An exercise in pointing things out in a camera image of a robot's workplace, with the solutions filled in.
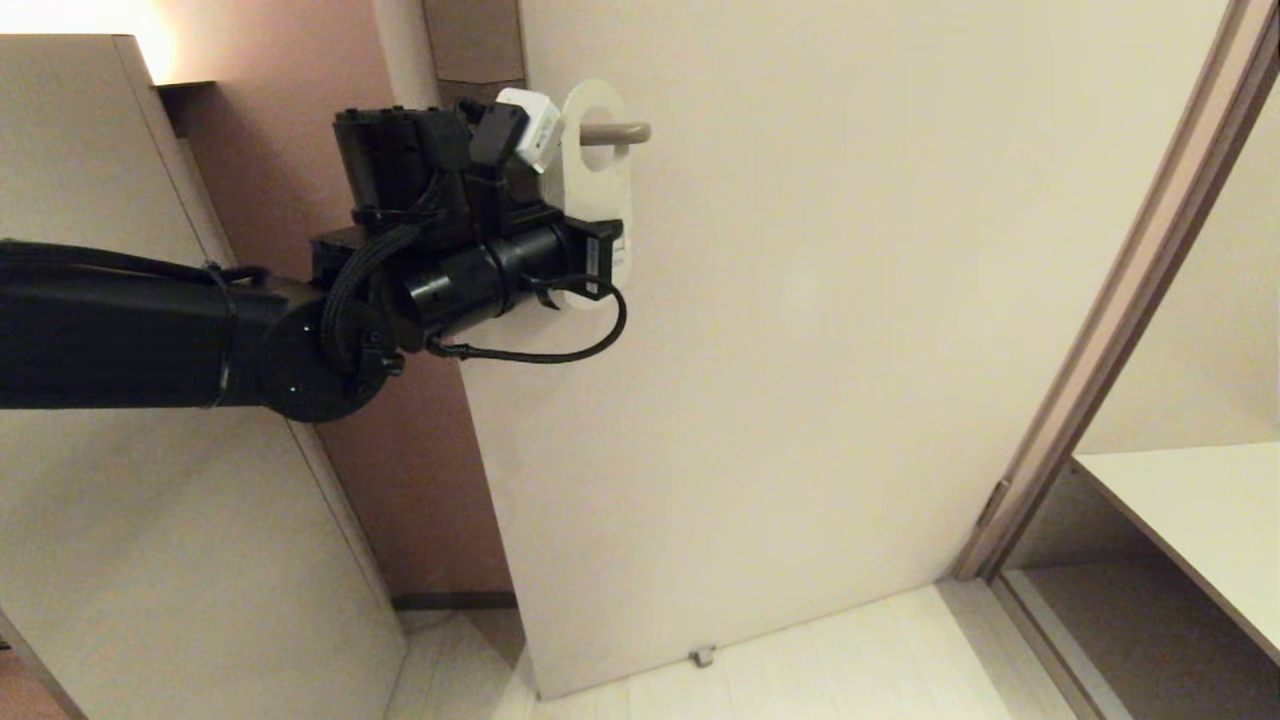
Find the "door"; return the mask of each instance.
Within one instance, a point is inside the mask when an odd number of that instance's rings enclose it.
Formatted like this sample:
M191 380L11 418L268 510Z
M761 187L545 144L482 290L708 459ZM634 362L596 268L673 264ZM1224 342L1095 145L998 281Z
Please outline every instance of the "door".
M530 87L600 77L631 322L463 364L547 697L929 583L1147 192L1216 4L525 0ZM465 340L572 348L521 307Z

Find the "door frame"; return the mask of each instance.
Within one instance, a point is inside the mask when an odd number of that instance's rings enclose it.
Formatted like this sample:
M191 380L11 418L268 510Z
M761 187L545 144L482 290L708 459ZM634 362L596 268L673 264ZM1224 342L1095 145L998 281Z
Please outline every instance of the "door frame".
M1231 0L1093 307L955 565L991 579L1124 370L1235 167L1280 72L1277 0Z

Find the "white shelf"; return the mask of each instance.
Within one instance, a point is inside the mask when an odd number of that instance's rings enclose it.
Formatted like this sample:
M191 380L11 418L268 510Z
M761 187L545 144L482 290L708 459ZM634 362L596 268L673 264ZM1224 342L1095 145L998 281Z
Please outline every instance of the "white shelf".
M1076 460L1263 643L1280 647L1280 443Z

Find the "pink wall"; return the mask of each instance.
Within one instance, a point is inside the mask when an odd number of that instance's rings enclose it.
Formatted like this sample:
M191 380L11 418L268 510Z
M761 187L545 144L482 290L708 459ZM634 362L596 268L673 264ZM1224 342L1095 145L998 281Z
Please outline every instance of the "pink wall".
M310 277L307 238L349 224L334 111L392 104L367 0L156 0L173 82L214 79L184 115L242 263ZM360 414L321 425L393 594L509 591L458 369L413 357Z

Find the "shelf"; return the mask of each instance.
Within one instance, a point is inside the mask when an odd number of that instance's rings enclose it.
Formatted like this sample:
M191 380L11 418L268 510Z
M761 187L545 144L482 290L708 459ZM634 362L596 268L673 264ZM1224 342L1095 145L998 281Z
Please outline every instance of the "shelf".
M1275 665L1164 557L1009 570L1001 583L1083 693L1082 716L1280 716Z
M1280 662L1280 443L1075 460Z

